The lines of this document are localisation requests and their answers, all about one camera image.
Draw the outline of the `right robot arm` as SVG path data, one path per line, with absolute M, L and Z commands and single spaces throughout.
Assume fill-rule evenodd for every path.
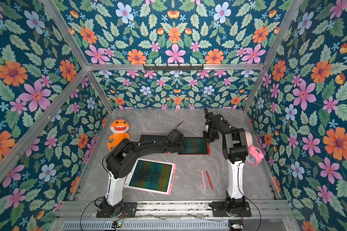
M 221 114 L 204 109 L 205 131 L 203 137 L 212 143 L 222 136 L 222 153 L 228 163 L 228 188 L 223 209 L 228 213 L 244 209 L 246 197 L 243 192 L 243 169 L 248 156 L 246 131 L 232 126 Z

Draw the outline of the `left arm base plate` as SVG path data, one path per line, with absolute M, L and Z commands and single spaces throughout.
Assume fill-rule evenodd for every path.
M 137 211 L 137 203 L 120 202 L 114 206 L 102 202 L 98 206 L 97 218 L 134 218 Z

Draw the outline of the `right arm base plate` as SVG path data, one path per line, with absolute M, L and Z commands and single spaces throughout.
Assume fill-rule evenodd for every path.
M 244 207 L 231 208 L 229 211 L 226 209 L 224 201 L 211 202 L 209 207 L 212 209 L 214 217 L 251 217 L 251 209 L 248 202 L 245 202 Z

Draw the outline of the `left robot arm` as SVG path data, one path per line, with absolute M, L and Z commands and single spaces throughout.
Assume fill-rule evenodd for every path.
M 122 201 L 125 178 L 132 171 L 136 161 L 151 154 L 179 153 L 184 150 L 184 134 L 173 129 L 167 136 L 157 137 L 150 141 L 122 140 L 106 156 L 108 172 L 108 189 L 105 195 L 107 205 L 113 207 Z

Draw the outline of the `red stylus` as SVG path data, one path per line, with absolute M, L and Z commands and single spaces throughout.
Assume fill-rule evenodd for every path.
M 213 184 L 212 184 L 212 181 L 211 181 L 211 178 L 210 178 L 210 175 L 209 175 L 208 171 L 206 171 L 206 176 L 207 176 L 208 182 L 210 184 L 211 190 L 213 191 L 214 188 L 213 188 Z

